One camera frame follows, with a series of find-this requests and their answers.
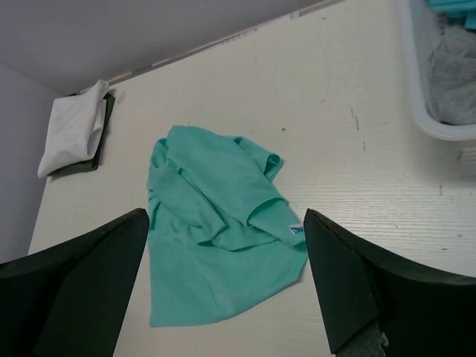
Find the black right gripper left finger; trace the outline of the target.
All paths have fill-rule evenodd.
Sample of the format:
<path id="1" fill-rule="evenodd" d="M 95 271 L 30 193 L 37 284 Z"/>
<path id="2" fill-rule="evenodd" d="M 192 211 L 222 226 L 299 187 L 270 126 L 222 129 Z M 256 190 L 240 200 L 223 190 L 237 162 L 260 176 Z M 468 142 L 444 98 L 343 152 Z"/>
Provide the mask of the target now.
<path id="1" fill-rule="evenodd" d="M 143 208 L 1 265 L 2 356 L 113 356 L 149 230 Z"/>

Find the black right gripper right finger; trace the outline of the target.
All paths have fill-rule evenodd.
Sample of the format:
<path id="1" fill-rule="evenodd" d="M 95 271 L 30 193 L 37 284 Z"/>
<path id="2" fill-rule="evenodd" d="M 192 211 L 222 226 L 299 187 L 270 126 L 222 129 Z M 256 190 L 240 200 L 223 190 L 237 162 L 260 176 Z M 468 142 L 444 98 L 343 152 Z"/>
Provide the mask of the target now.
<path id="1" fill-rule="evenodd" d="M 334 356 L 474 356 L 475 278 L 414 262 L 316 210 L 306 246 Z"/>

